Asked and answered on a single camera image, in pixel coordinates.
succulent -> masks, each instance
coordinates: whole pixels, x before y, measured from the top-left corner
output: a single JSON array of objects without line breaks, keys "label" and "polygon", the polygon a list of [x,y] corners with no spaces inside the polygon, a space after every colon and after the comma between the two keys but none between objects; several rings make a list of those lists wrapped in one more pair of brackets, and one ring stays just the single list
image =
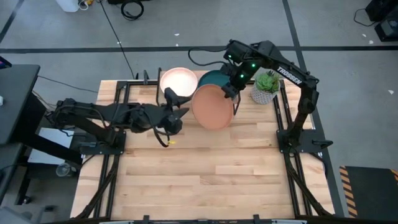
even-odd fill
[{"label": "succulent", "polygon": [[279,76],[273,71],[262,73],[256,77],[256,86],[259,90],[275,93],[279,89]]}]

potted plant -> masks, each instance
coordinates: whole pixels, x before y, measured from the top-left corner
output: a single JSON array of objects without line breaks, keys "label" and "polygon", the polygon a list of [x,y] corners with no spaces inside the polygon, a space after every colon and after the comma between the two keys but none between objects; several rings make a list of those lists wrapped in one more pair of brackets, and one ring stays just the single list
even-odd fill
[{"label": "potted plant", "polygon": [[273,71],[262,73],[256,77],[253,89],[251,90],[251,98],[256,103],[268,104],[278,94],[280,88],[279,76]]}]

terracotta bowl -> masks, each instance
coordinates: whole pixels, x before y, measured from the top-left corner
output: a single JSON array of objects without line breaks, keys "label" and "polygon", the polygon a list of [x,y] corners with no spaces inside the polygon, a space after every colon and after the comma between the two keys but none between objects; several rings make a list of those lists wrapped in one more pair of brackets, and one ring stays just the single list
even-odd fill
[{"label": "terracotta bowl", "polygon": [[233,118],[233,104],[224,98],[220,86],[206,84],[201,86],[192,98],[192,113],[206,129],[218,130],[228,127]]},{"label": "terracotta bowl", "polygon": [[160,79],[160,89],[170,87],[178,96],[192,96],[198,87],[198,77],[187,68],[173,68]]}]

concrete floor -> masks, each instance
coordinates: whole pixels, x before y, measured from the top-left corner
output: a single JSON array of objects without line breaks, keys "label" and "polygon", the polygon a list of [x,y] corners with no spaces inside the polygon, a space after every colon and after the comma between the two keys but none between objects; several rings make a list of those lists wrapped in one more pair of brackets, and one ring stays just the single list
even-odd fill
[{"label": "concrete floor", "polygon": [[[148,47],[126,52],[126,57],[134,73],[145,69],[151,78],[156,78],[158,67],[199,68],[189,61],[185,51],[155,51],[154,47],[217,46],[227,44],[229,39],[246,43],[271,40],[278,46],[293,47],[295,37],[296,47],[363,46],[358,51],[306,50],[302,52],[303,60],[297,59],[293,48],[282,52],[290,60],[305,63],[312,75],[320,79],[318,109],[326,138],[335,142],[329,152],[333,171],[339,177],[340,165],[398,169],[398,51],[366,48],[388,47],[398,42],[382,43],[373,27],[353,21],[354,11],[366,7],[369,1],[152,0],[144,1],[145,13],[138,21],[123,19],[120,9],[105,1],[104,6],[123,47]],[[297,36],[290,33],[292,23],[286,16],[286,3]],[[0,30],[16,5],[16,0],[0,1]],[[364,12],[358,13],[358,20],[369,22]],[[4,37],[0,34],[0,54],[14,64],[39,64],[42,76],[91,90],[97,90],[104,79],[131,78],[122,53],[107,50],[119,45],[96,2],[87,11],[65,13],[55,1],[25,0],[7,32],[4,31]],[[96,52],[65,53],[65,49],[80,48],[95,48]],[[4,54],[6,50],[24,49],[36,49],[36,53]],[[195,52],[194,57],[199,62],[210,62],[221,58],[221,54]],[[34,89],[53,104],[66,97],[85,102],[96,99],[94,93],[43,79],[38,79]],[[58,188],[60,195],[62,185]],[[344,202],[340,181],[338,187]],[[35,193],[38,198],[45,195],[43,190]],[[62,200],[49,198],[34,203],[43,206],[59,201]],[[63,209],[54,219],[64,220],[69,216],[70,205],[59,206]],[[24,212],[31,208],[23,205],[17,209]]]}]

butcher block tabletop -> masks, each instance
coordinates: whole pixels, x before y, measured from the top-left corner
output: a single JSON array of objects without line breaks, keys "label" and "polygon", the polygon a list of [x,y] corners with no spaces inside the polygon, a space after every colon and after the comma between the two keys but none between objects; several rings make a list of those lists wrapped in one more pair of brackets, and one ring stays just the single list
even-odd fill
[{"label": "butcher block tabletop", "polygon": [[[200,77],[205,72],[195,73]],[[97,104],[113,102],[116,82],[101,82]],[[300,89],[288,80],[285,85],[294,118]],[[156,104],[156,88],[132,86],[129,101]],[[152,130],[140,134],[127,131],[111,219],[142,220],[144,215],[151,220],[250,219],[254,214],[264,219],[293,218],[284,158],[275,134],[274,104],[256,104],[251,89],[248,85],[241,92],[238,113],[230,126],[220,131],[201,127],[191,110],[182,118],[179,134],[170,137],[174,144],[168,148],[159,144]],[[280,95],[279,103],[283,108]],[[286,128],[284,111],[282,117]],[[311,128],[308,118],[305,129]],[[309,154],[301,154],[301,160],[308,188],[333,213],[323,164]],[[103,156],[97,155],[82,168],[71,217],[78,215],[97,191],[102,161]],[[300,191],[297,196],[304,213]]]}]

